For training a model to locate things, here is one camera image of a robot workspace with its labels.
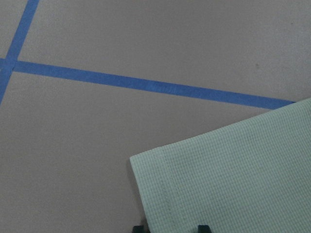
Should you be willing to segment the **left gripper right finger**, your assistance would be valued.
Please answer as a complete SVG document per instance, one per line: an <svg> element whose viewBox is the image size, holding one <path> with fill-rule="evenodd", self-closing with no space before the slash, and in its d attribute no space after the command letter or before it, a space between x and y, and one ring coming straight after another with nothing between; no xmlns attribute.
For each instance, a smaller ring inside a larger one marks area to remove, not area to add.
<svg viewBox="0 0 311 233"><path fill-rule="evenodd" d="M211 233L211 228L208 225L198 225L198 233Z"/></svg>

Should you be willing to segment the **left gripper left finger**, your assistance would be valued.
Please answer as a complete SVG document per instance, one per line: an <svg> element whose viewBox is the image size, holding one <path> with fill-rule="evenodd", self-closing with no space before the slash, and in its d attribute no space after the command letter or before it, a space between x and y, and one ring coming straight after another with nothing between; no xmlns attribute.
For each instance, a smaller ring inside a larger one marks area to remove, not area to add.
<svg viewBox="0 0 311 233"><path fill-rule="evenodd" d="M144 233L143 225L136 225L132 228L132 233Z"/></svg>

